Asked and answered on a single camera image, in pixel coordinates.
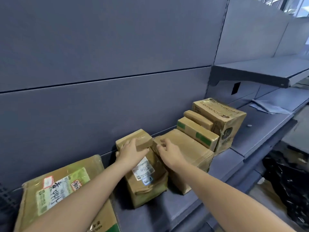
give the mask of green stripe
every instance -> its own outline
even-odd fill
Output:
[[[120,232],[118,223],[114,224],[111,228],[109,228],[108,230],[106,230],[106,232]]]
[[[200,134],[199,132],[196,132],[195,135],[196,138],[198,138],[199,140],[201,140],[203,143],[205,143],[206,145],[210,146],[211,145],[211,140],[209,140],[208,138],[206,138],[205,136],[203,136],[202,134]]]
[[[186,125],[181,123],[180,121],[177,122],[177,126],[179,126],[182,129],[186,129]]]

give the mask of person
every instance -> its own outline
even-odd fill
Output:
[[[162,142],[157,148],[163,162],[184,179],[226,232],[294,231],[248,195],[189,164],[169,139]],[[117,183],[149,151],[137,152],[135,144],[136,139],[127,141],[116,153],[115,163],[41,215],[25,232],[54,232],[54,225],[57,232],[87,231]]]

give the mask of black plastic bag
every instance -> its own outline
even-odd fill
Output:
[[[264,177],[287,207],[288,216],[301,228],[309,229],[309,173],[290,163],[279,151],[265,156],[263,165]]]

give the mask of person's left hand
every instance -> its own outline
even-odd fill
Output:
[[[116,162],[122,163],[126,172],[132,170],[145,157],[149,149],[136,151],[136,138],[126,141],[120,151],[116,152]]]

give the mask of large cardboard box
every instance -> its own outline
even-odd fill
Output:
[[[178,129],[154,138],[152,149],[158,154],[157,144],[162,145],[160,140],[169,138],[171,142],[179,146],[184,158],[192,165],[202,169],[204,172],[209,171],[211,161],[214,157],[214,153],[202,144],[192,139],[185,133]],[[169,176],[174,185],[181,191],[182,194],[186,194],[191,190],[191,187],[184,182],[184,180],[174,171],[166,167],[169,171]]]
[[[168,188],[168,172],[151,149],[125,178],[134,208],[142,206]]]
[[[119,151],[120,148],[126,143],[127,140],[131,140],[133,138],[137,138],[136,140],[136,150],[141,151],[145,148],[148,148],[152,144],[152,137],[146,133],[144,130],[139,129],[135,131],[134,133],[131,133],[119,140],[116,141],[116,147]]]
[[[212,126],[214,125],[214,123],[209,119],[191,110],[185,111],[183,116],[208,130],[211,130]]]
[[[243,111],[219,103],[212,98],[194,102],[192,110],[214,123],[211,131],[220,136],[215,149],[216,155],[231,147],[233,139],[247,115]]]
[[[23,197],[14,232],[24,231],[39,216],[89,180],[94,179],[103,170],[101,157],[95,155],[24,183],[22,186]],[[111,202],[108,199],[88,231],[106,232],[109,229],[120,231]]]
[[[127,140],[137,138],[136,149],[141,151],[152,145],[152,137],[140,129],[116,141],[117,149]],[[168,172],[156,154],[150,149],[141,162],[125,175],[134,208],[157,197],[168,187]]]
[[[219,136],[204,127],[189,120],[187,117],[182,117],[177,122],[177,129],[183,131],[185,134],[198,141],[211,151],[214,151]]]

